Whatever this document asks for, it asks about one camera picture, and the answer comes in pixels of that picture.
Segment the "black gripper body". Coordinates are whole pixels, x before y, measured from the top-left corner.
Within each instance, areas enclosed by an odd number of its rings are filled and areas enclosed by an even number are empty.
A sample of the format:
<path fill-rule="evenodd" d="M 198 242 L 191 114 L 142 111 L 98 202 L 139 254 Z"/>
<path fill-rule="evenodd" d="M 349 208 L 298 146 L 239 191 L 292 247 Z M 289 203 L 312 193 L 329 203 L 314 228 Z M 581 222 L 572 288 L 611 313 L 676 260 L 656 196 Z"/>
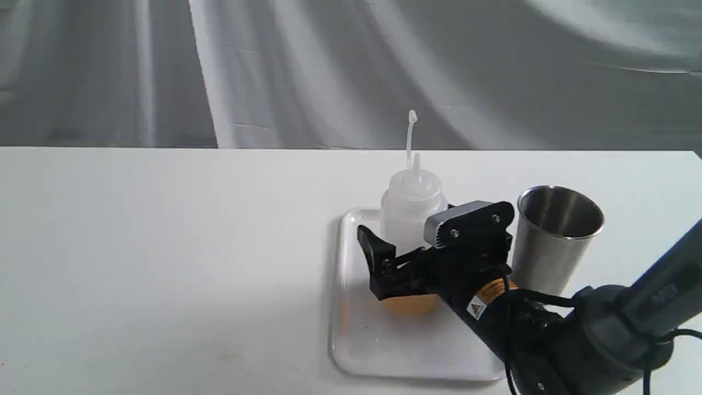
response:
<path fill-rule="evenodd" d="M 469 302 L 484 285 L 512 273 L 507 264 L 512 240 L 511 233 L 501 231 L 430 249 L 424 268 L 427 290 L 448 304 Z"/>

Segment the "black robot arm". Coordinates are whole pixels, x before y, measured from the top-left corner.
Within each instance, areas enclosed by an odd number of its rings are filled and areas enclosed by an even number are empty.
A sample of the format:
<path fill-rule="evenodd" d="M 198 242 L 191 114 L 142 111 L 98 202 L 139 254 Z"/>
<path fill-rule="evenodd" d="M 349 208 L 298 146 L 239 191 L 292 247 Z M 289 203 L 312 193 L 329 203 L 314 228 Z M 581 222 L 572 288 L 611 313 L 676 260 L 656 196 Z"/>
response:
<path fill-rule="evenodd" d="M 670 360 L 681 325 L 700 313 L 700 223 L 630 287 L 586 287 L 572 298 L 507 281 L 512 217 L 487 207 L 429 227 L 429 248 L 398 256 L 360 225 L 378 300 L 437 294 L 496 355 L 522 394 L 615 394 Z"/>

